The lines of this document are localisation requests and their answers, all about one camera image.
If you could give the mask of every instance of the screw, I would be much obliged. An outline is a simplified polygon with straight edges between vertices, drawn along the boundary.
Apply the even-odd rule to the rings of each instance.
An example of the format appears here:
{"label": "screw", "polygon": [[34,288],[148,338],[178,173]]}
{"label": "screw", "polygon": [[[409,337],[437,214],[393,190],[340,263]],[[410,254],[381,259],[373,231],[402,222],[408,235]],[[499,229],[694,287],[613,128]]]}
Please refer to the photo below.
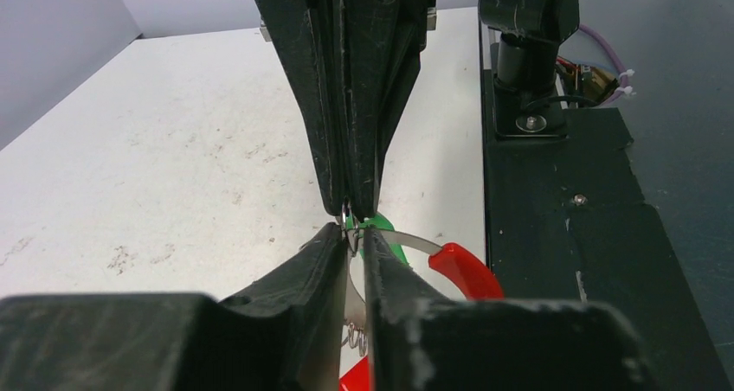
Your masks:
{"label": "screw", "polygon": [[574,199],[573,199],[573,202],[574,202],[574,203],[575,203],[576,205],[578,205],[578,206],[582,206],[582,205],[585,205],[585,204],[586,204],[586,202],[588,202],[588,201],[589,201],[589,199],[587,199],[587,197],[586,197],[586,196],[584,196],[584,195],[581,195],[581,194],[576,194],[576,195],[574,195]]}
{"label": "screw", "polygon": [[528,116],[527,122],[525,123],[525,127],[528,128],[528,130],[535,129],[535,125],[538,123],[538,118],[535,116]]}

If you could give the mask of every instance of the purple cable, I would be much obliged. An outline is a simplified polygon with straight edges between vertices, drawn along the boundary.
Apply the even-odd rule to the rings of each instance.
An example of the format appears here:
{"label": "purple cable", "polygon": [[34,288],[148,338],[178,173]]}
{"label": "purple cable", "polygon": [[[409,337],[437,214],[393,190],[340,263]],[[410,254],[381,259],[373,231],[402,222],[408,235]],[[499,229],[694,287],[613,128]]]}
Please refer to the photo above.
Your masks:
{"label": "purple cable", "polygon": [[[596,43],[599,44],[600,47],[604,50],[604,52],[607,54],[607,57],[610,61],[615,65],[615,68],[618,73],[625,73],[627,72],[627,67],[624,66],[622,61],[619,59],[619,56],[617,56],[617,53],[612,49],[612,46],[609,45],[609,42],[607,42],[606,39],[600,34],[599,32],[596,32],[592,28],[584,25],[583,23],[578,25],[578,30],[582,31],[584,34],[588,35],[593,39]],[[624,75],[620,78],[620,87],[624,88],[629,85],[629,76]],[[604,101],[602,104],[608,104],[612,101],[619,99],[621,95],[624,94],[622,91],[615,91],[614,94],[611,95],[606,101]]]}

